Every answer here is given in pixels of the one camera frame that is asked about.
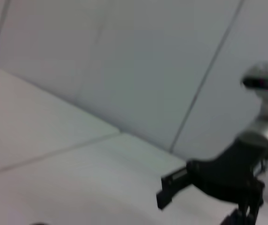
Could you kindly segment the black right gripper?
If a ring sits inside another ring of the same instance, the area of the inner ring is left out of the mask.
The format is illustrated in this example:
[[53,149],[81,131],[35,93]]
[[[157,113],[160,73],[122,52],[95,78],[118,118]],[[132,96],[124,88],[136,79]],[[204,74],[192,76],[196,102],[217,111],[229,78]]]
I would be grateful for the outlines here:
[[157,207],[163,210],[173,197],[192,184],[207,195],[237,203],[221,225],[255,225],[264,204],[264,182],[254,174],[256,166],[268,159],[268,140],[246,135],[233,140],[219,155],[211,159],[190,159],[182,167],[161,178],[162,189],[156,193]]

